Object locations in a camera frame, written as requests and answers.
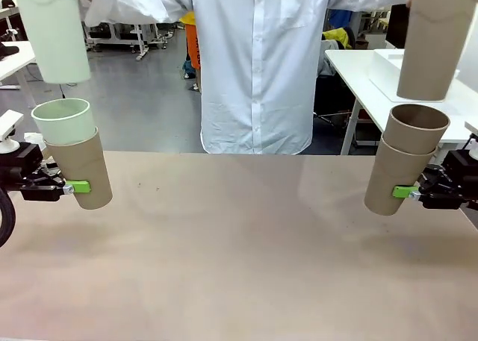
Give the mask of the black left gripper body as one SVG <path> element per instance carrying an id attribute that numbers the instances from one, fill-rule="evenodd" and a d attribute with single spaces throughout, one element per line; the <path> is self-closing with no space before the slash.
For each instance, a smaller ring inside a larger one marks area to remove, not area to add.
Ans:
<path id="1" fill-rule="evenodd" d="M 19 148 L 1 154 L 1 188 L 17 188 L 27 183 L 27 177 L 40 168 L 43 154 L 33 143 L 20 143 Z"/>

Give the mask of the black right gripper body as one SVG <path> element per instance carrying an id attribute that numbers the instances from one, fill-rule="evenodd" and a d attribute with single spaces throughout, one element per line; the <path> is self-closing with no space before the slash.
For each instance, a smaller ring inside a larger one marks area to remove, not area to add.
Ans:
<path id="1" fill-rule="evenodd" d="M 477 200 L 477 160 L 468 150 L 449 151 L 444 159 L 444 169 L 465 199 Z"/>

